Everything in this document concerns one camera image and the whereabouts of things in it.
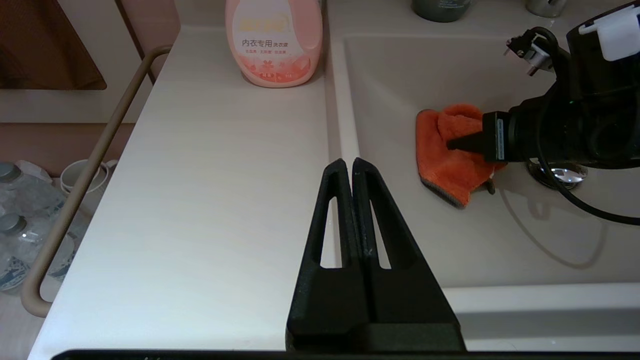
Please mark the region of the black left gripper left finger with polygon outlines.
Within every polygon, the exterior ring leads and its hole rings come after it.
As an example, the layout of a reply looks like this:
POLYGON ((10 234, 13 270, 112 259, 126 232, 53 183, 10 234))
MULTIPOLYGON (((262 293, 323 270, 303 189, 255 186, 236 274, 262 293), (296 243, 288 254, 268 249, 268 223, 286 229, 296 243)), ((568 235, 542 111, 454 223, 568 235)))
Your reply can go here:
POLYGON ((342 337, 368 320, 359 236, 348 169, 342 159, 323 171, 290 311, 290 338, 342 337), (342 266, 324 268, 322 250, 330 201, 337 203, 342 266))

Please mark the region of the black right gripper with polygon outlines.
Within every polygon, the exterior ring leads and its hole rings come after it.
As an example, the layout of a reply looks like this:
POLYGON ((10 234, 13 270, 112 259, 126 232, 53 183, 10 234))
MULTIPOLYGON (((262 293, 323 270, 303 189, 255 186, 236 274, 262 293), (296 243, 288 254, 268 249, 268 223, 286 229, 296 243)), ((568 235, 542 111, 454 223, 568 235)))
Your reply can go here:
POLYGON ((485 113, 482 131, 450 139, 446 147, 483 154, 487 162, 524 162, 542 153, 549 163, 635 168, 639 93, 585 101, 555 96, 548 104, 537 96, 506 112, 485 113))

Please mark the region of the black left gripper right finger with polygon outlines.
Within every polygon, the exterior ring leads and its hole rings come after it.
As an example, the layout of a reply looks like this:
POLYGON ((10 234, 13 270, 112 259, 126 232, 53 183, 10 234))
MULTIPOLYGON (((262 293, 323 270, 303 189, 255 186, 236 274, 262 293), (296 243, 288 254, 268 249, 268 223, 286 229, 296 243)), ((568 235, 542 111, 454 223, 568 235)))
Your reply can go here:
POLYGON ((373 320, 384 324, 457 323, 382 174, 360 157, 352 164, 352 195, 373 320))

